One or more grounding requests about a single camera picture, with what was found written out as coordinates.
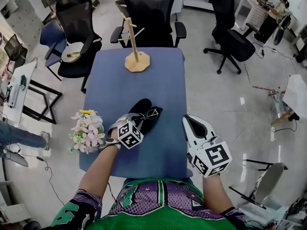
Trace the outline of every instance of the flower bouquet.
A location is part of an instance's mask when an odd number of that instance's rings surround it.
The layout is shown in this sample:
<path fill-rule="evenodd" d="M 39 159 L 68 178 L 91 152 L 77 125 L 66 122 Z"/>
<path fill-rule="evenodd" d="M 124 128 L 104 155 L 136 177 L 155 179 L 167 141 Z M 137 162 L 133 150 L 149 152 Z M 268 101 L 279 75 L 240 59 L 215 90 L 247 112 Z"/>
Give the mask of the flower bouquet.
<path fill-rule="evenodd" d="M 76 116 L 71 118 L 77 120 L 76 127 L 72 128 L 74 132 L 70 134 L 74 141 L 73 147 L 69 148 L 71 152 L 79 150 L 88 154 L 105 145 L 102 118 L 97 116 L 94 110 L 79 110 Z"/>

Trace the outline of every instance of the wooden stand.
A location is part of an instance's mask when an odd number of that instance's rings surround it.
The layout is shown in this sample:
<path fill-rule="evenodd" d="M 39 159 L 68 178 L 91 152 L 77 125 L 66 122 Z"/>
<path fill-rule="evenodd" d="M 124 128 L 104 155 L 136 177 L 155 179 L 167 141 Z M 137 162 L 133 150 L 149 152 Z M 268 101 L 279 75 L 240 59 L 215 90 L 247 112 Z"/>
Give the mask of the wooden stand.
<path fill-rule="evenodd" d="M 125 21 L 127 22 L 129 38 L 123 40 L 131 40 L 133 52 L 126 57 L 125 67 L 131 72 L 142 72 L 150 65 L 150 57 L 144 52 L 139 52 L 136 50 L 135 37 L 140 34 L 144 28 L 142 28 L 136 35 L 134 35 L 133 27 L 136 27 L 132 24 L 131 18 L 126 18 L 123 15 Z"/>

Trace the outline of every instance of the tiled floor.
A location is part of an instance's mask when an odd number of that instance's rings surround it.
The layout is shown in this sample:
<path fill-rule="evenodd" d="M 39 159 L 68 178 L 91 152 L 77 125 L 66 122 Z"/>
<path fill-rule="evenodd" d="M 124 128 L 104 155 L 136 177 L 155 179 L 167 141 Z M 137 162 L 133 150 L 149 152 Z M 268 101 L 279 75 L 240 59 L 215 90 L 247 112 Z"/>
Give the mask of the tiled floor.
<path fill-rule="evenodd" d="M 102 5 L 94 12 L 94 30 L 103 38 L 102 49 L 120 48 L 120 44 L 110 44 L 109 39 L 113 29 L 121 25 L 122 17 L 114 5 L 115 0 L 101 0 Z M 181 40 L 179 47 L 185 55 L 186 92 L 188 113 L 197 115 L 211 122 L 216 133 L 226 141 L 233 162 L 222 180 L 225 187 L 233 185 L 242 192 L 249 194 L 252 191 L 259 172 L 255 165 L 242 166 L 242 159 L 248 158 L 269 162 L 284 162 L 288 167 L 280 180 L 274 197 L 281 204 L 289 205 L 295 200 L 305 186 L 307 175 L 305 144 L 307 126 L 300 120 L 295 133 L 290 130 L 276 133 L 276 142 L 270 142 L 270 123 L 275 117 L 272 101 L 267 93 L 251 86 L 283 89 L 287 85 L 290 74 L 301 74 L 307 80 L 306 70 L 295 60 L 287 59 L 269 48 L 265 48 L 265 58 L 260 59 L 254 54 L 245 63 L 239 63 L 242 74 L 237 75 L 236 69 L 227 60 L 221 75 L 216 70 L 222 61 L 220 55 L 203 54 L 205 47 L 217 47 L 211 36 L 215 27 L 215 16 L 212 12 L 184 8 L 179 15 L 179 21 L 187 28 L 188 36 Z M 270 39 L 266 44 L 273 46 Z M 287 56 L 292 53 L 289 42 L 283 40 L 276 46 Z M 83 107 L 84 95 L 80 92 L 82 79 L 63 79 L 58 81 L 51 73 L 43 68 L 44 55 L 47 48 L 37 45 L 28 59 L 34 56 L 39 58 L 38 68 L 33 79 L 63 92 L 64 96 L 55 107 L 58 120 L 57 125 L 35 121 L 25 115 L 22 116 L 21 127 L 39 134 L 41 130 L 50 132 L 52 139 L 50 151 L 36 151 L 22 147 L 22 153 L 43 156 L 53 171 L 52 183 L 62 201 L 68 201 L 76 191 L 84 172 L 79 169 L 78 154 L 70 154 L 71 146 L 69 132 L 74 126 L 70 119 L 76 111 Z M 58 66 L 52 67 L 56 72 Z M 27 96 L 28 105 L 41 103 L 40 96 L 30 93 Z M 284 122 L 282 127 L 294 127 L 295 123 Z M 26 157 L 30 167 L 24 168 L 6 161 L 9 179 L 14 181 L 14 192 L 23 202 L 34 220 L 38 220 L 43 227 L 48 226 L 61 208 L 48 183 L 50 172 L 44 170 L 45 163 L 35 158 Z M 110 178 L 114 194 L 120 191 L 123 178 Z M 198 187 L 201 185 L 201 176 L 194 171 L 192 180 Z M 230 192 L 229 196 L 235 204 L 240 198 Z M 103 214 L 106 214 L 112 205 L 113 199 L 107 189 L 103 199 Z"/>

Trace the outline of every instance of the chair armrest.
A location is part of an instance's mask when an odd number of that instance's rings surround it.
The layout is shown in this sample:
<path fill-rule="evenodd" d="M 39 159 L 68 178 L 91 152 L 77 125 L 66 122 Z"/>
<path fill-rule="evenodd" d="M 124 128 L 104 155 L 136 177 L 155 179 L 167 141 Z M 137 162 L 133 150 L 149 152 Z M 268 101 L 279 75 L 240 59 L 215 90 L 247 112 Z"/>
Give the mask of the chair armrest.
<path fill-rule="evenodd" d="M 257 33 L 258 35 L 261 35 L 261 32 L 254 26 L 252 25 L 251 23 L 246 23 L 246 25 L 252 29 L 255 33 Z"/>
<path fill-rule="evenodd" d="M 182 39 L 187 37 L 187 30 L 182 22 L 175 22 L 175 30 L 177 38 Z"/>
<path fill-rule="evenodd" d="M 123 30 L 124 30 L 123 26 L 116 27 L 111 35 L 110 43 L 117 44 L 118 39 L 121 38 L 121 34 L 123 33 Z"/>
<path fill-rule="evenodd" d="M 84 54 L 88 51 L 88 49 L 90 48 L 90 46 L 92 45 L 92 43 L 94 41 L 94 38 L 95 38 L 95 35 L 92 34 L 86 39 L 86 41 L 85 41 L 85 43 L 84 43 L 84 45 L 83 45 L 83 47 L 80 51 L 80 55 L 82 55 L 82 54 Z"/>
<path fill-rule="evenodd" d="M 48 52 L 47 52 L 46 55 L 45 55 L 45 60 L 49 59 L 49 57 L 50 57 L 51 54 L 55 54 L 55 55 L 58 56 L 58 57 L 62 57 L 62 53 L 59 52 L 59 51 L 57 51 L 57 50 L 55 49 L 55 47 L 57 46 L 57 44 L 58 44 L 58 43 L 54 43 L 54 44 L 51 45 L 51 47 L 49 48 Z"/>
<path fill-rule="evenodd" d="M 239 41 L 240 43 L 244 44 L 245 41 L 236 33 L 234 33 L 231 29 L 228 29 L 227 32 L 233 37 L 235 38 L 237 41 Z"/>

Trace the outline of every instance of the blue chair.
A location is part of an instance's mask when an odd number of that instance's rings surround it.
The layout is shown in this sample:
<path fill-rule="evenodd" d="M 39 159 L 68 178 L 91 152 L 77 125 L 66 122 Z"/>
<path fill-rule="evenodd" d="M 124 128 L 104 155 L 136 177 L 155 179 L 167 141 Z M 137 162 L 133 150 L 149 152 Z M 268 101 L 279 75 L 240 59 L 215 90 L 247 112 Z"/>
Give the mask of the blue chair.
<path fill-rule="evenodd" d="M 61 81 L 58 75 L 50 69 L 55 63 L 62 62 L 61 55 L 67 45 L 65 34 L 56 21 L 50 21 L 43 26 L 40 32 L 39 43 L 49 47 L 45 56 L 45 67 Z"/>

